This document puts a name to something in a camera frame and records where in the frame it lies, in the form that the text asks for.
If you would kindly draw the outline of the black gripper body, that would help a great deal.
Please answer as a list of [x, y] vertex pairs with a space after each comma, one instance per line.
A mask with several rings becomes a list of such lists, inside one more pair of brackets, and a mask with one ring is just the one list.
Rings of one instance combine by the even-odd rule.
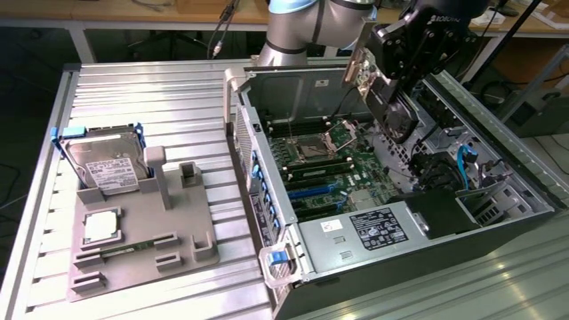
[[466, 28], [487, 6], [489, 1], [483, 0], [410, 1], [399, 13], [399, 19], [411, 29], [427, 25]]

